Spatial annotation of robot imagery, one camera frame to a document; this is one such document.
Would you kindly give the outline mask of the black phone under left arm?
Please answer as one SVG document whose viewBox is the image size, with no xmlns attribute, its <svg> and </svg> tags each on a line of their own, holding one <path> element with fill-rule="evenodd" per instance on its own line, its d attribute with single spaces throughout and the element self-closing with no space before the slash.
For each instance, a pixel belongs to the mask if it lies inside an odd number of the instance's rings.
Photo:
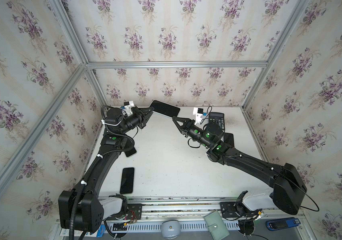
<svg viewBox="0 0 342 240">
<path fill-rule="evenodd" d="M 131 148 L 130 150 L 127 150 L 127 151 L 124 152 L 124 154 L 125 154 L 125 156 L 126 156 L 127 158 L 129 158 L 129 157 L 135 155 L 136 153 L 137 153 L 137 150 L 136 150 L 135 147 L 133 147 L 133 148 Z"/>
</svg>

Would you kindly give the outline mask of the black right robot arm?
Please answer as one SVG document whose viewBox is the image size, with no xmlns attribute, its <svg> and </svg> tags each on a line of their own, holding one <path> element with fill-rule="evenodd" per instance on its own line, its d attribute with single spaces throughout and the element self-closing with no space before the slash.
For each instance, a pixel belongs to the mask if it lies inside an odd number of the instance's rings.
<svg viewBox="0 0 342 240">
<path fill-rule="evenodd" d="M 272 188 L 270 196 L 279 210 L 296 215 L 304 208 L 302 202 L 307 196 L 307 187 L 293 165 L 271 164 L 241 152 L 222 140 L 225 132 L 217 123 L 208 123 L 201 129 L 192 119 L 173 117 L 173 122 L 182 135 L 207 149 L 211 161 L 239 169 Z"/>
</svg>

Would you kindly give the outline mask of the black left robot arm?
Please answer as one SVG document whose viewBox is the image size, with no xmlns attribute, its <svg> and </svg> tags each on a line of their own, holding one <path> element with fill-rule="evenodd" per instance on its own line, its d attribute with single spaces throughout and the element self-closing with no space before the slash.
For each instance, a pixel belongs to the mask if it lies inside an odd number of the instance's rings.
<svg viewBox="0 0 342 240">
<path fill-rule="evenodd" d="M 99 151 L 79 182 L 58 198 L 61 228 L 68 229 L 69 239 L 75 238 L 75 231 L 81 231 L 81 240 L 87 233 L 95 233 L 108 217 L 98 199 L 102 184 L 121 153 L 134 149 L 135 141 L 127 132 L 143 129 L 153 111 L 153 107 L 101 107 L 104 133 Z"/>
</svg>

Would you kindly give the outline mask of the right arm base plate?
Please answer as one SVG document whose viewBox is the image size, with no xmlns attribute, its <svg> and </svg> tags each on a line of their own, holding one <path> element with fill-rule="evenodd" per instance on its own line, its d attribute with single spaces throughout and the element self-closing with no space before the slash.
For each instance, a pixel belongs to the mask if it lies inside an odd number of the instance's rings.
<svg viewBox="0 0 342 240">
<path fill-rule="evenodd" d="M 260 214 L 261 210 L 251 211 L 243 203 L 220 202 L 222 217 L 225 219 L 238 219 L 242 217 L 254 218 Z"/>
</svg>

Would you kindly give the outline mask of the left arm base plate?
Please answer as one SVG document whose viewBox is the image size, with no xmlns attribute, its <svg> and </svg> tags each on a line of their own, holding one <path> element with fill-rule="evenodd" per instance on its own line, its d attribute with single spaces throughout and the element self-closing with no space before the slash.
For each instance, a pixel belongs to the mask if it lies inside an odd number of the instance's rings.
<svg viewBox="0 0 342 240">
<path fill-rule="evenodd" d="M 107 218 L 108 221 L 130 221 L 140 220 L 142 215 L 142 204 L 128 204 L 124 214 L 114 214 Z"/>
</svg>

